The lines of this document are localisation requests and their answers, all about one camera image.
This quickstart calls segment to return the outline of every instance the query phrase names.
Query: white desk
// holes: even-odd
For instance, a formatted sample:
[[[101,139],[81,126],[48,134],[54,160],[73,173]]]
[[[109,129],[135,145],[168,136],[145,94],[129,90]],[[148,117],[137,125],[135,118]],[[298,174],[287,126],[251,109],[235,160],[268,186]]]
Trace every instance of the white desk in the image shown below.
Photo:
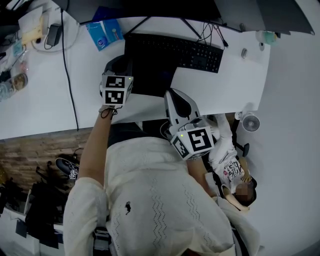
[[[50,14],[50,24],[59,21],[57,13],[59,11]],[[70,45],[76,36],[77,25],[71,17],[65,16],[65,41]],[[142,19],[123,18],[118,21],[125,33]],[[201,22],[190,23],[202,32]],[[193,32],[175,18],[153,17],[135,32],[197,40]],[[238,33],[224,28],[221,32],[229,48],[223,53],[219,73],[178,68],[171,87],[194,99],[202,115],[242,111],[247,103],[252,103],[253,111],[257,110],[266,81],[270,47],[266,45],[265,50],[260,51],[254,32]],[[213,31],[212,43],[223,46],[216,31]],[[66,52],[80,128],[94,125],[102,104],[98,91],[101,75],[107,62],[124,53],[124,47],[125,42],[119,41],[98,52],[85,26],[82,26],[75,44]],[[43,54],[30,45],[27,48],[30,50],[29,83],[12,98],[0,102],[0,139],[76,128],[62,53]],[[248,49],[246,59],[241,58],[243,48]],[[132,94],[113,121],[163,118],[166,118],[163,98]]]

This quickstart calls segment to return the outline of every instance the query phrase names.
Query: white fan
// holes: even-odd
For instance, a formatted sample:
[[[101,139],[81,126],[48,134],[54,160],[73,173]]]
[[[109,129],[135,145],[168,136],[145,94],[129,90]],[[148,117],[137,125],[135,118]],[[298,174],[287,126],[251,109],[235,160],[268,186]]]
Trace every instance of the white fan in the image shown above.
[[[260,127],[260,120],[253,113],[236,112],[234,118],[240,120],[242,127],[250,133],[256,132]]]

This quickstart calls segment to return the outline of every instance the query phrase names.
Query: wooden floor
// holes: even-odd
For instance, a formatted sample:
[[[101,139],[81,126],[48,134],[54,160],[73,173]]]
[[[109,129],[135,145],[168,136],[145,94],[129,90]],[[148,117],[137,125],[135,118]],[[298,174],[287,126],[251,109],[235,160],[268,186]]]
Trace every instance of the wooden floor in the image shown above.
[[[234,113],[226,114],[226,117],[231,125]],[[92,128],[65,130],[0,140],[0,168],[25,192],[28,192],[35,182],[41,181],[41,177],[36,173],[37,166],[46,175],[43,170],[46,170],[48,161],[52,162],[55,175],[66,178],[56,167],[55,159],[60,154],[72,156],[76,149],[83,148],[91,130]],[[82,150],[76,152],[78,160],[81,153]]]

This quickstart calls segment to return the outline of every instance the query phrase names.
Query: black keyboard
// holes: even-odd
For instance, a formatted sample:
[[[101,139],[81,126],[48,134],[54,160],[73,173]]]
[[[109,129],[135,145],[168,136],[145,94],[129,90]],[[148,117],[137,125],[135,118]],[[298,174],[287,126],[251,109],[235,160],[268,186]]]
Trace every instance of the black keyboard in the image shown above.
[[[125,54],[169,65],[218,73],[224,51],[214,46],[170,36],[132,33],[125,37]]]

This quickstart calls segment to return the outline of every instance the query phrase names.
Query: small bottle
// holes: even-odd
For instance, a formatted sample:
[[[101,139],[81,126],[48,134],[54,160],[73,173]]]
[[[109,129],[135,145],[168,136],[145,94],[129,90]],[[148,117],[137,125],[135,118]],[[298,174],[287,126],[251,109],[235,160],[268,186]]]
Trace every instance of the small bottle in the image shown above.
[[[18,74],[5,82],[0,83],[0,102],[9,99],[17,91],[26,87],[28,78],[26,74]]]

